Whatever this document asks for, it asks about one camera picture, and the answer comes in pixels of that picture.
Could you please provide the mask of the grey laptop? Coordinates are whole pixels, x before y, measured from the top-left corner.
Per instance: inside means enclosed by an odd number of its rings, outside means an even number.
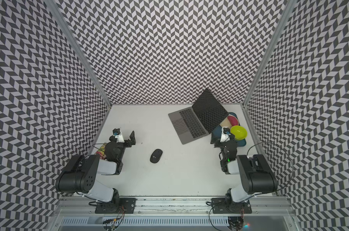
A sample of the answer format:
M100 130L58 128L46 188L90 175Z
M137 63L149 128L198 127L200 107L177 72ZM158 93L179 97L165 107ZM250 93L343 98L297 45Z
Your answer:
M181 144L188 144L211 134L228 112L206 88L191 107L168 114Z

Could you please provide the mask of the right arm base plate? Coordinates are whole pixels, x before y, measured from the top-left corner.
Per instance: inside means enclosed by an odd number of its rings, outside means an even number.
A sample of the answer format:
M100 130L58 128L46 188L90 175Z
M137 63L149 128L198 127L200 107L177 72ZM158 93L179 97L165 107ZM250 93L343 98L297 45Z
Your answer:
M251 214L252 209L250 202L226 202L225 198L212 198L211 207L214 214Z

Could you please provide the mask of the black wireless mouse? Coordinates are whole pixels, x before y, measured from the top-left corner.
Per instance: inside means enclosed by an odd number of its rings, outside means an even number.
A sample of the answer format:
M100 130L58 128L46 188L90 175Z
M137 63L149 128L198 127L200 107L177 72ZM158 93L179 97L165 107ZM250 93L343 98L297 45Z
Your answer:
M160 161L163 151L161 149L156 149L150 156L150 162L156 164Z

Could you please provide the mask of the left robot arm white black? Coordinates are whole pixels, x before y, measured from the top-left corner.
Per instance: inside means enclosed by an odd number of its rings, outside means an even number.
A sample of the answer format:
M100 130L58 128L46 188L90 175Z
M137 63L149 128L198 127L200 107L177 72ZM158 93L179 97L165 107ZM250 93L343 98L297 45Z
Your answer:
M91 200L96 214L133 214L136 198L120 198L115 188L99 182L98 175L116 176L123 168L123 156L126 148L136 145L135 132L124 139L120 129L114 129L113 135L105 145L102 159L99 154L74 155L56 180L56 190L61 193L80 193Z

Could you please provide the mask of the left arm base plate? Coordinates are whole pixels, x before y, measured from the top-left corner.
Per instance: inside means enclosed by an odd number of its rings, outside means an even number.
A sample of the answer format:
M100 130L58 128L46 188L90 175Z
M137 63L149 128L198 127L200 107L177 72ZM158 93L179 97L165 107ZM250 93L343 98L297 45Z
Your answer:
M95 214L133 214L136 198L121 198L119 203L97 203Z

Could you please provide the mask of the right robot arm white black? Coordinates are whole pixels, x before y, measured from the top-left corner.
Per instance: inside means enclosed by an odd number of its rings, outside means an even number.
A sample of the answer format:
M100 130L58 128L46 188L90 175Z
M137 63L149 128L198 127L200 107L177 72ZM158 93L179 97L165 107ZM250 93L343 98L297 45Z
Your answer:
M241 179L241 184L228 189L224 198L212 198L210 206L213 213L250 214L249 200L252 197L277 191L278 181L264 155L239 155L238 141L229 135L212 135L211 144L220 148L222 172L238 175Z

